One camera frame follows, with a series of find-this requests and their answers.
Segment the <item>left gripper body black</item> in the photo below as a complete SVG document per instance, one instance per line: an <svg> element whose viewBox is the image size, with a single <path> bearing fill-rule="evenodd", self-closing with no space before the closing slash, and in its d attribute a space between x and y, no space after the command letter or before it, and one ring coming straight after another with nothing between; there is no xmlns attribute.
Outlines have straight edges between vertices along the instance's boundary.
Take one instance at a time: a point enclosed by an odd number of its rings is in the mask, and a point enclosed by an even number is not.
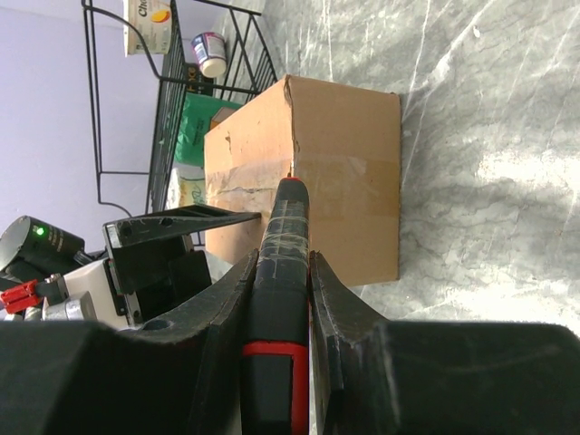
<svg viewBox="0 0 580 435"><path fill-rule="evenodd" d="M113 276L130 305L139 307L141 324L211 286L206 254L195 248L192 234L128 247L108 247L105 240Z"/></svg>

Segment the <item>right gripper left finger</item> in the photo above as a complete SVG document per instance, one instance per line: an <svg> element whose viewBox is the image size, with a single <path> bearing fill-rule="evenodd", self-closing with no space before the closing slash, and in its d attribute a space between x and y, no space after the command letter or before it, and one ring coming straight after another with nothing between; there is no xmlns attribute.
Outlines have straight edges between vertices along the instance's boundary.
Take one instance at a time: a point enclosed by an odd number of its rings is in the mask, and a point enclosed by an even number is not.
<svg viewBox="0 0 580 435"><path fill-rule="evenodd" d="M1 325L4 434L238 434L252 251L138 330L96 322Z"/></svg>

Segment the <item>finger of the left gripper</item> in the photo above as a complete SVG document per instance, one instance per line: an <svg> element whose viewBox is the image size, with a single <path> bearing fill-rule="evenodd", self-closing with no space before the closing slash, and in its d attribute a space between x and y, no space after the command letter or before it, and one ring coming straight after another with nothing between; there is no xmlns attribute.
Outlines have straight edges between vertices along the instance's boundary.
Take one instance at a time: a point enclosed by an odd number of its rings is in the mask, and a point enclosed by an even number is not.
<svg viewBox="0 0 580 435"><path fill-rule="evenodd" d="M191 205L106 223L103 234L108 247L131 247L260 218L259 212L235 212L208 205Z"/></svg>

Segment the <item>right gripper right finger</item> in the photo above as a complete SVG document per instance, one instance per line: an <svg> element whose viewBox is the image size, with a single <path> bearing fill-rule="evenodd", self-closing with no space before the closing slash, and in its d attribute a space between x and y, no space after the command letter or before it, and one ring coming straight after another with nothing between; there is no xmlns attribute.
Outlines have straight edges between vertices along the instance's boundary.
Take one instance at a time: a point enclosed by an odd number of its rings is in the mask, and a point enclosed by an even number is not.
<svg viewBox="0 0 580 435"><path fill-rule="evenodd" d="M322 434L576 434L579 340L556 324L395 321L312 252Z"/></svg>

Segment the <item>red black utility knife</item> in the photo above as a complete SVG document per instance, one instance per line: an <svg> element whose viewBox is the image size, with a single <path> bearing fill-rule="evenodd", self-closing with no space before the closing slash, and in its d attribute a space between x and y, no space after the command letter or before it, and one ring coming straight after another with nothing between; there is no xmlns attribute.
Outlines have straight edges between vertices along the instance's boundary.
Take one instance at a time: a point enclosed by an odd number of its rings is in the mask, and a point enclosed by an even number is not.
<svg viewBox="0 0 580 435"><path fill-rule="evenodd" d="M309 195L280 181L248 304L240 373L245 434L309 431Z"/></svg>

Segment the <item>brown cardboard express box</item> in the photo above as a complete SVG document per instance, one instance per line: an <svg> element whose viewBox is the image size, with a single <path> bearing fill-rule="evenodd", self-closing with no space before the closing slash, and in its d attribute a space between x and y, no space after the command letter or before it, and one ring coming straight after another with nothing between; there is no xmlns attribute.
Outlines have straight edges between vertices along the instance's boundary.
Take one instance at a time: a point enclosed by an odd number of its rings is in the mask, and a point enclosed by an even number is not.
<svg viewBox="0 0 580 435"><path fill-rule="evenodd" d="M211 229L230 264L257 248L278 183L304 182L310 247L348 286L399 276L401 101L394 93L287 75L204 139L206 199L259 220Z"/></svg>

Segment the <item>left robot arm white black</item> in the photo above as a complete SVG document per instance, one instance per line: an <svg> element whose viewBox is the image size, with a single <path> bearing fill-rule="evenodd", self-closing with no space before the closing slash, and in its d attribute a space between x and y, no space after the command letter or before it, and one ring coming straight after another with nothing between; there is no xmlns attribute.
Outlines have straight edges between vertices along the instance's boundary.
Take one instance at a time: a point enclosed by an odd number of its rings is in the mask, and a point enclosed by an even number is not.
<svg viewBox="0 0 580 435"><path fill-rule="evenodd" d="M211 286L208 261L192 235L258 219L207 205L173 208L104 224L105 248L22 216L1 236L1 306L41 309L42 320L98 320L126 329L181 305Z"/></svg>

